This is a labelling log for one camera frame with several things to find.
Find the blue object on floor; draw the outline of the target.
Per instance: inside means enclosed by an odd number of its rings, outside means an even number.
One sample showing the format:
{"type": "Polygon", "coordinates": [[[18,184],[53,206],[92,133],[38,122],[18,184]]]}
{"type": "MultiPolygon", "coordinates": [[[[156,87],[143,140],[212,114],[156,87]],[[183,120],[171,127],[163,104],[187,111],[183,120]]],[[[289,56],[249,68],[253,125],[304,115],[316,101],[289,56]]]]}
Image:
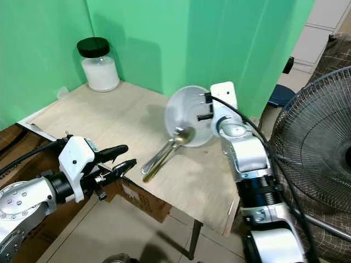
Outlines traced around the blue object on floor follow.
{"type": "Polygon", "coordinates": [[[285,107],[296,96],[296,92],[285,85],[277,84],[267,102],[272,107],[285,107]]]}

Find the translucent white bowl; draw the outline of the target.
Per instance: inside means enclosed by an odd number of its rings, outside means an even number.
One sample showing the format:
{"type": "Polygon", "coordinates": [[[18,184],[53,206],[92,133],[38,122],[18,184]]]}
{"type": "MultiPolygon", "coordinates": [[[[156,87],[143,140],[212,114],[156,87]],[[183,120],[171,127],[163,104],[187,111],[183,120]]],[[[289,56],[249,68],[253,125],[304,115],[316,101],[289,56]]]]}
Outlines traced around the translucent white bowl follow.
{"type": "Polygon", "coordinates": [[[174,136],[177,128],[192,127],[195,136],[185,147],[201,147],[213,138],[212,119],[198,120],[200,115],[211,113],[210,104],[205,103],[204,93],[208,90],[198,85],[182,87],[168,100],[165,107],[165,128],[168,135],[174,136]]]}

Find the glass jar with black lid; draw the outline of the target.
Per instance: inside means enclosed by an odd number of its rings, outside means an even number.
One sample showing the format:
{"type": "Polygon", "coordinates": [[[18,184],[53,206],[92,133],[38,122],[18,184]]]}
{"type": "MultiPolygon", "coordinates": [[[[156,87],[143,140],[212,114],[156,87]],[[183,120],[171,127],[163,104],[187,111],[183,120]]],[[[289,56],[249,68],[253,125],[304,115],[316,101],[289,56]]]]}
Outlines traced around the glass jar with black lid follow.
{"type": "Polygon", "coordinates": [[[106,38],[88,37],[77,42],[81,67],[89,87],[106,93],[120,85],[115,60],[109,56],[110,44],[106,38]]]}

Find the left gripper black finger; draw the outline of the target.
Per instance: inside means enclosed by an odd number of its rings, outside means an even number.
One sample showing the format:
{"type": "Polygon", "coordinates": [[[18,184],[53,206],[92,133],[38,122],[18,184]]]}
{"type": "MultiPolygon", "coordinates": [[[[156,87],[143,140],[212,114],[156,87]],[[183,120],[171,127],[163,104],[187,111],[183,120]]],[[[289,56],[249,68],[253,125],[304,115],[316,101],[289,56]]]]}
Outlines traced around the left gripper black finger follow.
{"type": "Polygon", "coordinates": [[[114,161],[119,155],[122,155],[129,150],[127,145],[118,145],[116,147],[104,148],[95,154],[96,163],[105,163],[114,161]]]}
{"type": "Polygon", "coordinates": [[[104,175],[105,180],[103,181],[103,183],[113,183],[120,180],[136,164],[137,164],[136,159],[130,159],[116,165],[108,173],[104,175]]]}

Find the brass-coloured metal spoon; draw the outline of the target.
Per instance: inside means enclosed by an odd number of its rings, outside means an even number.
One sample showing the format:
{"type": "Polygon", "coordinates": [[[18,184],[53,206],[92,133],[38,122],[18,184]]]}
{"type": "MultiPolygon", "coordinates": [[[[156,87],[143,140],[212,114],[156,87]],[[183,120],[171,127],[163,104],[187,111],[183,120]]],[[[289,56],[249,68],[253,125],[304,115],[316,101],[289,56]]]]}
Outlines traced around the brass-coloured metal spoon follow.
{"type": "Polygon", "coordinates": [[[156,173],[168,160],[168,157],[171,155],[171,153],[176,151],[180,146],[190,143],[194,137],[195,128],[177,127],[172,137],[167,141],[163,148],[161,148],[161,150],[156,153],[153,158],[151,158],[151,160],[143,165],[143,182],[150,182],[150,180],[156,175],[156,173]]]}

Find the small brown cardboard box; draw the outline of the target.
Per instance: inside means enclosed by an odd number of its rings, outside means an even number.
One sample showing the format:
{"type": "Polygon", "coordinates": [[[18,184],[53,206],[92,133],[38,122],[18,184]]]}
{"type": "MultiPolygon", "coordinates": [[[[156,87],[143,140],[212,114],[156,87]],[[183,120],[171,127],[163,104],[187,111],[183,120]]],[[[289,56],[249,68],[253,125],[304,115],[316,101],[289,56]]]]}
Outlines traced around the small brown cardboard box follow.
{"type": "Polygon", "coordinates": [[[150,192],[144,190],[128,179],[122,179],[118,182],[118,193],[128,202],[150,215],[151,218],[163,223],[170,214],[172,205],[161,200],[150,192]]]}

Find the green backdrop screen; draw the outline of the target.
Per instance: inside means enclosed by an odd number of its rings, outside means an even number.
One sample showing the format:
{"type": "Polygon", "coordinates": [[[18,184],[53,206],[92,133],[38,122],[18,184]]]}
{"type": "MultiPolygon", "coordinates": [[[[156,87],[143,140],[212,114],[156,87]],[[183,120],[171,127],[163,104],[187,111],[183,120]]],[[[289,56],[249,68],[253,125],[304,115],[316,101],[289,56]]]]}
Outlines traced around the green backdrop screen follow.
{"type": "Polygon", "coordinates": [[[77,42],[102,37],[123,81],[163,95],[235,83],[262,115],[314,0],[0,0],[1,126],[86,82],[77,42]]]}

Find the large printed cardboard box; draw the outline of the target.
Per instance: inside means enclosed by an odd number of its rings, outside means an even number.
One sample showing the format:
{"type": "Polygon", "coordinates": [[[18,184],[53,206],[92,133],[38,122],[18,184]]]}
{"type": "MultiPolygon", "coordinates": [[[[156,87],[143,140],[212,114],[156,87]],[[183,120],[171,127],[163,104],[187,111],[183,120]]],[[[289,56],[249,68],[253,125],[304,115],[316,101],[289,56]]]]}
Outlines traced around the large printed cardboard box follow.
{"type": "MultiPolygon", "coordinates": [[[[46,145],[49,140],[15,124],[1,131],[0,167],[3,168],[20,156],[46,145]]],[[[58,151],[54,148],[33,155],[14,166],[0,178],[0,187],[32,180],[46,172],[58,172],[58,151]]]]}

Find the black table leg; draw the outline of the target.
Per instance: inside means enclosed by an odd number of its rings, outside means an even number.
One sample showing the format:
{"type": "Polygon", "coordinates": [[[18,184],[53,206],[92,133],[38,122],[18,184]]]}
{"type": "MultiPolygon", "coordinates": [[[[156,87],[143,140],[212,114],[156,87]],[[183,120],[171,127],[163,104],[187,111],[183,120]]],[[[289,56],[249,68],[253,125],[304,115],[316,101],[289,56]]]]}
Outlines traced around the black table leg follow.
{"type": "Polygon", "coordinates": [[[195,258],[196,245],[200,238],[200,232],[202,227],[203,223],[201,223],[201,221],[194,220],[193,228],[191,229],[190,247],[188,249],[188,252],[186,252],[185,254],[188,260],[193,260],[193,258],[195,258]]]}

